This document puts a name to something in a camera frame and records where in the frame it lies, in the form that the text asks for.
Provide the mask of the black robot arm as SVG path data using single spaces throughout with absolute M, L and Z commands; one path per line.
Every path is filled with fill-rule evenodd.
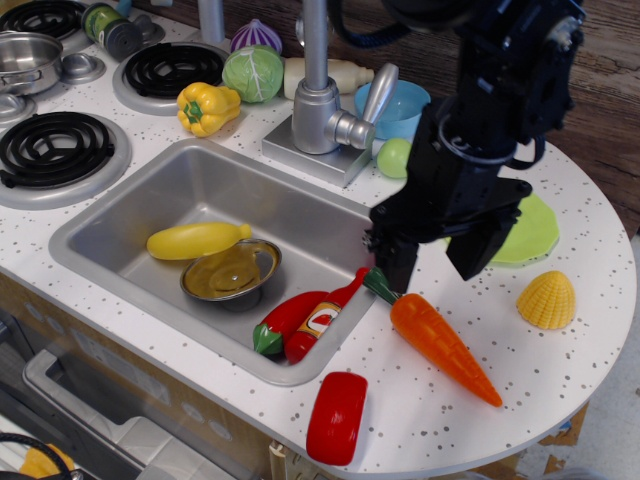
M 372 208 L 366 234 L 376 266 L 396 293 L 408 289 L 420 245 L 449 242 L 459 275 L 477 275 L 517 222 L 529 183 L 503 178 L 525 170 L 519 145 L 545 150 L 574 106 L 569 77 L 583 43 L 578 1 L 388 1 L 394 23 L 357 34 L 342 5 L 328 12 L 349 44 L 372 48 L 410 31 L 452 29 L 461 39 L 456 92 L 423 108 L 407 164 L 407 180 Z

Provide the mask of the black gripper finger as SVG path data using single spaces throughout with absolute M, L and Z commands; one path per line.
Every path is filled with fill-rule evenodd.
M 382 270 L 392 291 L 407 292 L 417 260 L 418 248 L 418 243 L 399 238 L 384 241 L 376 247 L 376 266 Z
M 451 238 L 446 254 L 463 280 L 479 274 L 493 259 L 519 217 L 519 209 L 492 211 Z

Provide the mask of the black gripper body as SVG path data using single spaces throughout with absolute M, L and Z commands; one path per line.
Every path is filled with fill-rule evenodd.
M 470 107 L 456 97 L 427 106 L 405 186 L 371 210 L 369 250 L 375 255 L 392 238 L 419 245 L 451 240 L 489 212 L 519 209 L 531 188 L 500 175 L 504 167 L 523 165 L 508 127 L 501 107 Z

